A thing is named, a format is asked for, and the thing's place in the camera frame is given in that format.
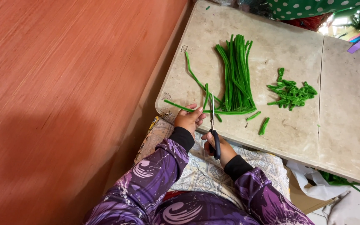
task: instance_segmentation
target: person's right hand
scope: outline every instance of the person's right hand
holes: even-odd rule
[[[234,149],[231,147],[231,145],[222,138],[222,136],[219,136],[219,141],[220,141],[220,164],[222,165],[222,168],[224,168],[227,163],[234,158],[235,156],[237,156],[237,153],[234,151]],[[211,144],[215,149],[215,139],[213,138],[213,135],[208,132],[206,135],[201,137],[202,140],[207,140],[207,142],[205,142],[204,145],[204,149],[205,152],[207,154],[209,154],[210,156],[213,156],[213,153],[209,152],[209,144]]]

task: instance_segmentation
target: purple patterned sleeve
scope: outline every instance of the purple patterned sleeve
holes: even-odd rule
[[[171,139],[157,144],[110,188],[86,225],[151,224],[166,192],[188,163],[186,150]]]
[[[257,167],[244,173],[235,181],[236,188],[248,213],[263,225],[314,225],[271,183],[265,173]]]

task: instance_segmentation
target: orange wall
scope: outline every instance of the orange wall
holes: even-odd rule
[[[77,224],[186,0],[0,0],[0,224]]]

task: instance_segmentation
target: purple patterned clothing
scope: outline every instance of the purple patterned clothing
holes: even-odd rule
[[[84,224],[314,225],[257,167],[235,181],[247,212],[212,193],[182,193],[163,202],[187,163],[186,150],[164,139],[153,154],[133,166],[107,191]]]

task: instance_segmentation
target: scissors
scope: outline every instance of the scissors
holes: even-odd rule
[[[212,113],[210,114],[211,129],[209,130],[209,132],[213,135],[213,139],[215,140],[215,146],[216,146],[216,149],[215,149],[211,144],[209,144],[209,152],[213,153],[213,156],[215,157],[215,159],[220,159],[219,136],[217,135],[216,130],[213,128],[213,124],[215,123],[215,106],[214,106],[214,100],[213,100],[213,93],[211,93],[209,101],[210,101],[210,109],[212,110]]]

